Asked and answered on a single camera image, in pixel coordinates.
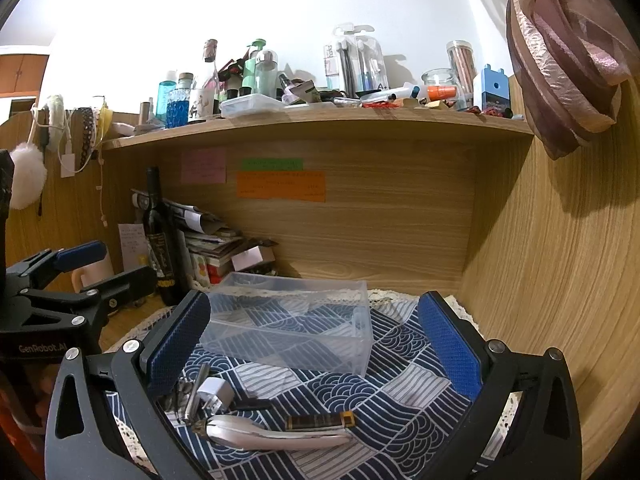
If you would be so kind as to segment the toothbrush blister pack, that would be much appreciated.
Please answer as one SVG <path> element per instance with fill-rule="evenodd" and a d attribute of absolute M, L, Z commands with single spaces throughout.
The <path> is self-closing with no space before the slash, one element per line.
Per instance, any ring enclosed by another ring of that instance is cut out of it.
<path fill-rule="evenodd" d="M 390 88 L 384 55 L 371 25 L 338 26 L 324 47 L 326 86 L 349 98 Z"/>

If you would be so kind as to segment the tall clear canister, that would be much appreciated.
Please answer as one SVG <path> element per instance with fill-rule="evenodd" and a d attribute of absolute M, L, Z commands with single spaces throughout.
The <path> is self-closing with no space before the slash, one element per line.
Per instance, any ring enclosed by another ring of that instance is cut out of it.
<path fill-rule="evenodd" d="M 474 79 L 476 68 L 473 58 L 472 46 L 464 40 L 451 40 L 446 45 L 451 69 L 456 75 L 465 107 L 474 105 Z"/>

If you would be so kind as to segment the silver metal pen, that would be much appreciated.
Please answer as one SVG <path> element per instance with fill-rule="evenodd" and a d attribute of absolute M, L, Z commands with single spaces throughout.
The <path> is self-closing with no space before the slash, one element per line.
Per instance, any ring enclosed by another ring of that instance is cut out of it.
<path fill-rule="evenodd" d="M 198 370 L 198 376 L 196 376 L 191 391 L 186 400 L 186 407 L 183 412 L 183 420 L 187 425 L 191 425 L 196 419 L 198 414 L 198 406 L 200 405 L 200 397 L 198 396 L 198 388 L 201 387 L 204 380 L 209 375 L 210 366 L 208 363 L 203 363 Z"/>

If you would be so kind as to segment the orange sticky note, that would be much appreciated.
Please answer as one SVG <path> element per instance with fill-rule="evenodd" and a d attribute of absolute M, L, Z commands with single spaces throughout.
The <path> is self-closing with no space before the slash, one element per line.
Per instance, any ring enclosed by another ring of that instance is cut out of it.
<path fill-rule="evenodd" d="M 236 196 L 252 200 L 326 201 L 323 171 L 239 171 Z"/>

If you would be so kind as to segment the blue liquid glass bottle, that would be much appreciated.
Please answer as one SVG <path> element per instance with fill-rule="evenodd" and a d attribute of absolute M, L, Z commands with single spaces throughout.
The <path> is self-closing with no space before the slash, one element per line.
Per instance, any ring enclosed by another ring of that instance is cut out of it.
<path fill-rule="evenodd" d="M 175 88 L 169 92 L 165 117 L 166 128 L 177 128 L 188 123 L 193 81 L 192 73 L 181 73 Z"/>

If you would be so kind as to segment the clear glass jar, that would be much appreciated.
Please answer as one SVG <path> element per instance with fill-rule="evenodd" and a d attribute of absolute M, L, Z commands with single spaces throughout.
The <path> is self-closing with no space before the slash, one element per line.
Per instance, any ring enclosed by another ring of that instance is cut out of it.
<path fill-rule="evenodd" d="M 452 100 L 441 100 L 442 104 L 454 110 L 464 110 L 465 102 L 459 87 L 456 75 L 451 68 L 433 68 L 422 75 L 422 81 L 426 86 L 456 86 L 457 96 Z"/>

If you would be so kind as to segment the green sticky note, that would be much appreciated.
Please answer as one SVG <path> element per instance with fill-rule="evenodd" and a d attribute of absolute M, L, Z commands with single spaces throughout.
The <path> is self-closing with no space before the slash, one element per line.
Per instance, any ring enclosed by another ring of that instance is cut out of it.
<path fill-rule="evenodd" d="M 304 161 L 301 158 L 243 158 L 242 171 L 302 171 Z"/>

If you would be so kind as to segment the green spray bottle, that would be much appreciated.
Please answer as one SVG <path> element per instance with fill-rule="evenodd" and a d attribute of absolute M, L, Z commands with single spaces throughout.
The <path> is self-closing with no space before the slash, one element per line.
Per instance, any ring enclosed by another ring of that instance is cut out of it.
<path fill-rule="evenodd" d="M 257 89 L 256 63 L 258 55 L 265 45 L 265 40 L 257 38 L 247 47 L 246 55 L 243 58 L 243 78 L 241 84 L 242 96 L 247 96 Z"/>

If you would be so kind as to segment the white power adapter plug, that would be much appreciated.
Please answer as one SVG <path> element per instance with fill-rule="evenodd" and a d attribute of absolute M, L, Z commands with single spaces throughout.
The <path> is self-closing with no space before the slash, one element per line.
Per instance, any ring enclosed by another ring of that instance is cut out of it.
<path fill-rule="evenodd" d="M 207 377 L 196 390 L 202 408 L 212 413 L 226 412 L 234 401 L 235 393 L 226 380 Z"/>

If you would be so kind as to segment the blue cardboard box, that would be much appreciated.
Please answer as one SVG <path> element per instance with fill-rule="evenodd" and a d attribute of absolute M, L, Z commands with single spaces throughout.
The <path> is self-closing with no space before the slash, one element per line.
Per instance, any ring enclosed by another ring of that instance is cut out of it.
<path fill-rule="evenodd" d="M 480 71 L 480 108 L 511 107 L 509 78 L 502 68 L 494 70 L 489 64 Z"/>

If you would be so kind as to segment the clear plastic tray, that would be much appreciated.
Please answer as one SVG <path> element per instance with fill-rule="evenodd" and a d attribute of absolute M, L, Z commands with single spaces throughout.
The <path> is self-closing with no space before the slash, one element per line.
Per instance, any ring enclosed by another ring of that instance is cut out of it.
<path fill-rule="evenodd" d="M 225 100 L 220 104 L 220 112 L 223 118 L 235 118 L 258 113 L 280 112 L 284 104 L 277 99 L 264 96 L 260 93 L 237 96 L 234 99 Z"/>

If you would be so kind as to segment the blue white patterned cloth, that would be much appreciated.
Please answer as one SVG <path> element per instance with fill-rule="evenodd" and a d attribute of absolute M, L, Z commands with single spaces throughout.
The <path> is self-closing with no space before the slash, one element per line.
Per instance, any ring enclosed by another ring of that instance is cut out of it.
<path fill-rule="evenodd" d="M 373 289 L 373 346 L 367 373 L 320 373 L 246 362 L 195 347 L 179 390 L 164 405 L 176 433 L 214 479 L 415 479 L 470 407 L 454 388 L 419 325 L 418 297 Z M 339 448 L 245 452 L 202 438 L 180 418 L 186 393 L 208 363 L 238 399 L 266 398 L 247 418 L 271 430 L 291 415 L 352 411 L 352 440 Z"/>

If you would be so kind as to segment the pink sticky note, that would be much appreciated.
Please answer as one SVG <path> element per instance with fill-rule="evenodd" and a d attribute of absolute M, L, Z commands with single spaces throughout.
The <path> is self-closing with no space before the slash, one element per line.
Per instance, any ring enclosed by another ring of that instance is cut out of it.
<path fill-rule="evenodd" d="M 225 184 L 226 181 L 227 150 L 223 146 L 194 148 L 181 153 L 182 184 Z"/>

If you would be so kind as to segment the white fluffy pompom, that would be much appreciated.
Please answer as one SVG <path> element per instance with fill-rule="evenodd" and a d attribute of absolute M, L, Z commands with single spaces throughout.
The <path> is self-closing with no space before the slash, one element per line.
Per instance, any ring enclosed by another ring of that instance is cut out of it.
<path fill-rule="evenodd" d="M 23 210 L 40 197 L 47 180 L 43 154 L 30 142 L 18 144 L 10 153 L 14 163 L 10 207 Z"/>

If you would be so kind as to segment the pink striped hanging fabric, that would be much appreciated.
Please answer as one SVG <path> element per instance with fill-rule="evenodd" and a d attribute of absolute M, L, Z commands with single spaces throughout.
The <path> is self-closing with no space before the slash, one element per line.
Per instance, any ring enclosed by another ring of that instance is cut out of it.
<path fill-rule="evenodd" d="M 610 0 L 509 0 L 506 42 L 527 122 L 550 158 L 616 124 L 639 47 Z"/>

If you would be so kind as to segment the stack of books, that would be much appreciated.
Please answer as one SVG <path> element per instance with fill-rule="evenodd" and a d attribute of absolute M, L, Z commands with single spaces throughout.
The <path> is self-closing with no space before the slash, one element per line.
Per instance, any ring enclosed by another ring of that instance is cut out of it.
<path fill-rule="evenodd" d="M 271 247 L 274 252 L 277 246 L 272 240 L 245 237 L 228 229 L 214 235 L 181 230 L 178 237 L 186 280 L 190 286 L 199 289 L 210 289 L 235 272 L 231 258 L 238 252 L 257 245 Z M 276 275 L 276 262 L 243 272 Z"/>

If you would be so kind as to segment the dark wine bottle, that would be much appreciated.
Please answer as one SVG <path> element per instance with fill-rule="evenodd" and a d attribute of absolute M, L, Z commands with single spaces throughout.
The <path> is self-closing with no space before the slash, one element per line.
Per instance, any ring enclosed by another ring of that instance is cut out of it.
<path fill-rule="evenodd" d="M 188 292 L 183 269 L 178 231 L 174 215 L 165 204 L 160 185 L 160 170 L 152 166 L 146 170 L 149 205 L 143 214 L 149 259 L 157 275 L 156 291 L 166 307 L 176 306 Z"/>

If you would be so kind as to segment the clear plastic storage box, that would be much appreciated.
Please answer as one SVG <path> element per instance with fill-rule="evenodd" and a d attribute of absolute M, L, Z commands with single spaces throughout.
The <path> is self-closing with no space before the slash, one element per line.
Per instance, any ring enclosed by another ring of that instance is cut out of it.
<path fill-rule="evenodd" d="M 207 294 L 201 345 L 210 352 L 298 370 L 366 374 L 373 346 L 365 281 L 234 272 Z"/>

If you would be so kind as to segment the white handwritten note paper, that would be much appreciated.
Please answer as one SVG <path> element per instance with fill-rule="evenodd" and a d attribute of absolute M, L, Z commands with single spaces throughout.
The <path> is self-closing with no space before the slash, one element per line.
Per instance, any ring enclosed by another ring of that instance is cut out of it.
<path fill-rule="evenodd" d="M 125 271 L 148 264 L 148 246 L 141 223 L 121 223 L 118 226 L 122 266 Z"/>

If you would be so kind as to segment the orange white tube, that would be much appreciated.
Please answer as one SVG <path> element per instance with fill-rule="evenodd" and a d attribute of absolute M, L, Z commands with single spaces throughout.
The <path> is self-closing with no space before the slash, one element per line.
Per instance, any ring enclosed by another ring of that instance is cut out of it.
<path fill-rule="evenodd" d="M 413 86 L 410 92 L 411 99 L 427 100 L 428 102 L 452 100 L 456 96 L 456 86 L 426 86 L 425 84 L 420 84 L 420 86 Z"/>

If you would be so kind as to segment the small white pink box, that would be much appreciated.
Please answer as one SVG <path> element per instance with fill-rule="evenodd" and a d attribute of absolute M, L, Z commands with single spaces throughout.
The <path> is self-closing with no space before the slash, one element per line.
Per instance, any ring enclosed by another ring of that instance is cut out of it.
<path fill-rule="evenodd" d="M 243 272 L 264 264 L 274 263 L 276 256 L 271 247 L 257 245 L 233 255 L 231 261 L 235 272 Z"/>

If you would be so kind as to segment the wooden shelf board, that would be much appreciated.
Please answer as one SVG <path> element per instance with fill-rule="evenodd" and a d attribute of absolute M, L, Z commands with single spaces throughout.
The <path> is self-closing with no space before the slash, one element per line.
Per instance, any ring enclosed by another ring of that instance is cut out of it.
<path fill-rule="evenodd" d="M 526 122 L 428 108 L 318 107 L 255 113 L 114 139 L 107 150 L 134 146 L 204 146 L 301 140 L 433 141 L 479 144 L 534 136 Z"/>

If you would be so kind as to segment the black car key fob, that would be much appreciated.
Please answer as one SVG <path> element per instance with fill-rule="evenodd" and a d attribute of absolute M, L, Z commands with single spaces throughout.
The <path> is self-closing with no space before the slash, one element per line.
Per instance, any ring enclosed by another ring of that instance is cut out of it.
<path fill-rule="evenodd" d="M 234 400 L 230 410 L 232 412 L 250 412 L 269 410 L 271 407 L 272 403 L 269 399 L 247 398 Z"/>

